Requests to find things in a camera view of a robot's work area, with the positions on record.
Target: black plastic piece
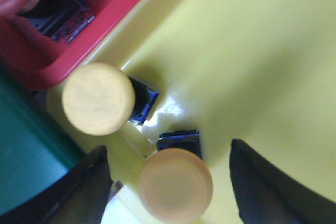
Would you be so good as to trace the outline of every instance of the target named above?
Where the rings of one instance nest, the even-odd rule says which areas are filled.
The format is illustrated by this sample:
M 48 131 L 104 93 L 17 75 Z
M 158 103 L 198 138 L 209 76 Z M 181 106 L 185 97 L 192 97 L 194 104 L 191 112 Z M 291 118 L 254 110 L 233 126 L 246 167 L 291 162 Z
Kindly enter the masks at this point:
M 336 204 L 298 183 L 242 140 L 233 140 L 230 175 L 244 224 L 335 224 Z
M 201 144 L 199 139 L 199 130 L 162 133 L 156 143 L 156 146 L 158 151 L 167 148 L 181 148 L 194 153 L 202 159 Z
M 106 148 L 98 146 L 55 184 L 1 215 L 0 224 L 99 224 L 111 184 Z
M 71 42 L 93 19 L 83 0 L 40 0 L 30 11 L 19 13 L 43 35 Z
M 146 121 L 150 109 L 159 96 L 159 92 L 131 77 L 129 77 L 135 91 L 135 105 L 130 120 L 142 125 Z

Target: yellow panel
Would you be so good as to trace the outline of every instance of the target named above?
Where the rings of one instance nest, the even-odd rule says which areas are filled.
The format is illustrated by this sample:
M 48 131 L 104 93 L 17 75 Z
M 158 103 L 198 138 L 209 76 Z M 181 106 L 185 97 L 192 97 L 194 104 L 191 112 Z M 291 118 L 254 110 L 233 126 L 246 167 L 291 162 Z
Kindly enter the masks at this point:
M 49 92 L 49 110 L 86 150 L 107 145 L 112 177 L 135 192 L 159 133 L 200 129 L 214 197 L 195 223 L 242 223 L 228 169 L 232 138 L 336 201 L 335 3 L 142 0 L 83 64 L 108 62 L 159 89 L 150 119 L 86 136 L 64 117 L 62 84 Z M 143 223 L 159 223 L 124 202 Z

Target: red plastic frame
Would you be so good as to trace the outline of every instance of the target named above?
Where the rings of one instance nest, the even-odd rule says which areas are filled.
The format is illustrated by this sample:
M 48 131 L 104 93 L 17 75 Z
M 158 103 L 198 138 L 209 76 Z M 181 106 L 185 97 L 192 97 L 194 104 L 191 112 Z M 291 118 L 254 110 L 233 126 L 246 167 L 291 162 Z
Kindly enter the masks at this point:
M 85 0 L 96 15 L 70 44 L 54 42 L 18 16 L 0 17 L 0 61 L 29 90 L 61 82 L 139 0 Z

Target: yellow button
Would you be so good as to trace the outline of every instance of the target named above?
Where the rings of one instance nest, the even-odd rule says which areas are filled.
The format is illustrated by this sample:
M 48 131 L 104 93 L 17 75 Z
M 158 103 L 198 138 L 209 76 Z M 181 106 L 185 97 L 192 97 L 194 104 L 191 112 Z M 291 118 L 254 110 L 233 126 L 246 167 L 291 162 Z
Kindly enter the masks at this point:
M 117 131 L 131 116 L 134 89 L 121 70 L 92 63 L 75 70 L 62 94 L 64 112 L 80 131 L 107 135 Z
M 145 208 L 166 223 L 189 223 L 207 209 L 213 182 L 206 164 L 189 151 L 169 148 L 151 156 L 139 179 Z

